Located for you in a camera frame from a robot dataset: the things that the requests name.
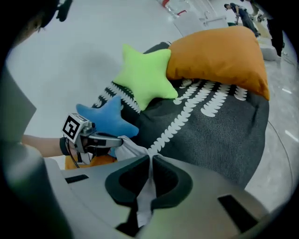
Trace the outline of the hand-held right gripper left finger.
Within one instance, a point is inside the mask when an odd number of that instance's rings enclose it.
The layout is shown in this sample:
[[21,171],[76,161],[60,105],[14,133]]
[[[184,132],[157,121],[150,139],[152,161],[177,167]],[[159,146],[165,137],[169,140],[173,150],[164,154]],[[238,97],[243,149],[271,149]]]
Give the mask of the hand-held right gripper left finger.
[[149,239],[139,226],[140,199],[149,177],[148,156],[85,169],[63,171],[70,192],[68,221],[74,239]]

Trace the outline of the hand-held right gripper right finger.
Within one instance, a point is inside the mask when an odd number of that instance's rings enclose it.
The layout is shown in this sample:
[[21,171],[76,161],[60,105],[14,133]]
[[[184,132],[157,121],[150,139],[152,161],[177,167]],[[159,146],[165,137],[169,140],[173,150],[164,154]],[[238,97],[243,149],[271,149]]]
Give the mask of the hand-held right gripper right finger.
[[175,207],[155,209],[140,238],[255,239],[268,224],[263,204],[217,172],[158,155],[152,160],[187,173],[192,188]]

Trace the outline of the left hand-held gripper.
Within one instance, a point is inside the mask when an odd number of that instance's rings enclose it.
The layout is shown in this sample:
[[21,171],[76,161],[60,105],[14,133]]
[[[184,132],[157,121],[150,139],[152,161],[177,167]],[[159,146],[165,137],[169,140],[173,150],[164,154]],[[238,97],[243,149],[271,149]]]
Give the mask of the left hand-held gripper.
[[119,147],[123,140],[96,131],[95,124],[77,113],[70,113],[62,127],[61,151],[74,164],[89,164],[92,159],[108,155],[111,148]]

